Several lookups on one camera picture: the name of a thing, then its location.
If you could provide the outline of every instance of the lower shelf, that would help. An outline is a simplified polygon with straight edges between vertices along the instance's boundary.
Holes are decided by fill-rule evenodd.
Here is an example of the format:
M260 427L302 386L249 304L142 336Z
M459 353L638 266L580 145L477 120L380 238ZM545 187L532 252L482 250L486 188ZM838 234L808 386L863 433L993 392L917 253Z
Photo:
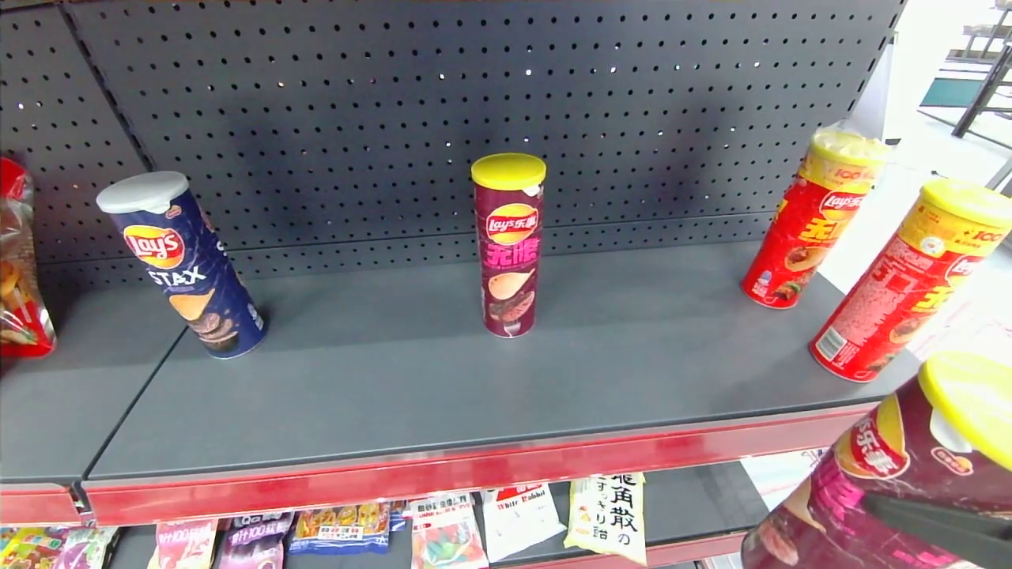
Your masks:
M741 535L766 515L766 506L739 463L647 473L644 504L651 567L690 563L738 550ZM560 519L569 520L569 483L552 485ZM481 507L476 515L484 525ZM565 534L511 556L495 567L638 567L624 559L563 547ZM110 569L147 566L155 549L152 525L132 527L120 538ZM287 569L404 569L411 559L409 532L391 535L386 555L285 556Z

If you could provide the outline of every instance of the purple chip can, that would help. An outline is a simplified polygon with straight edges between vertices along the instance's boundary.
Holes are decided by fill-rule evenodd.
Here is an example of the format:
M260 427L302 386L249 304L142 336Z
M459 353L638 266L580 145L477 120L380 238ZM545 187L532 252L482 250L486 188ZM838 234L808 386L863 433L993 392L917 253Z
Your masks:
M266 326L179 172L116 182L95 199L213 357L242 355Z

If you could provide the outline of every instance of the red snack bag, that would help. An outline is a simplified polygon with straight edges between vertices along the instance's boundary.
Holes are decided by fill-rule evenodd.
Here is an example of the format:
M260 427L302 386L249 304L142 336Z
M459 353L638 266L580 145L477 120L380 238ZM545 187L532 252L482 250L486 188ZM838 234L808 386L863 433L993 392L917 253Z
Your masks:
M56 334L35 278L31 236L34 184L24 168L0 158L0 355L40 357Z

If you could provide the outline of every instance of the potato chip can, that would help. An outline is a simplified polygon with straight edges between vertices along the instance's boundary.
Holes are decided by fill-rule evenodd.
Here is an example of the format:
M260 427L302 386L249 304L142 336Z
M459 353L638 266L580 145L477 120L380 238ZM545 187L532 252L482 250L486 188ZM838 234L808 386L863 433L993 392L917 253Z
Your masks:
M884 144L836 126L816 131L745 273L742 292L769 308L796 305L871 189L888 153Z
M875 378L1012 229L1012 199L935 179L809 347L853 382Z
M266 322L185 175L133 176L103 189L95 202L212 357L238 357L263 341Z
M742 544L745 569L975 567L868 513L866 492L1012 516L1012 368L939 352L847 429Z
M529 154L493 154L471 167L482 314L485 327L503 338L534 326L546 173L544 161Z

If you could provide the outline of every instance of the pegboard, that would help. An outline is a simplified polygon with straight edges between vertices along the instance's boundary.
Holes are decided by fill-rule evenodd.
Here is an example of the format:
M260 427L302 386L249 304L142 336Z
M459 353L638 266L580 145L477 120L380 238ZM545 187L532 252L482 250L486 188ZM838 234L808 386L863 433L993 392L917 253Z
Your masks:
M38 189L38 262L129 254L94 196L146 169L60 9L5 10L0 52L0 141Z
M772 216L764 213L554 228L544 231L543 252L562 255L751 241L762 238L770 221ZM250 249L233 252L231 258L241 276L258 278L470 261L477 251L474 235L458 234ZM142 263L133 258L50 264L39 270L53 293L148 281Z
M68 6L230 250L473 231L469 165L549 163L550 227L769 211L902 3Z

